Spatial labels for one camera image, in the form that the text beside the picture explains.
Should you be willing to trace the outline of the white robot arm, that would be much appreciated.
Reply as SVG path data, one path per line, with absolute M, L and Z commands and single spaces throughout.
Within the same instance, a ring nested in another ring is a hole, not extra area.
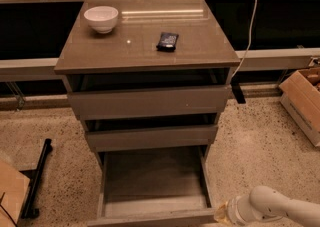
M 228 200 L 214 213 L 217 222 L 236 227 L 281 218 L 303 227 L 320 227 L 320 205 L 289 198 L 268 186 L 256 186 L 248 194 Z

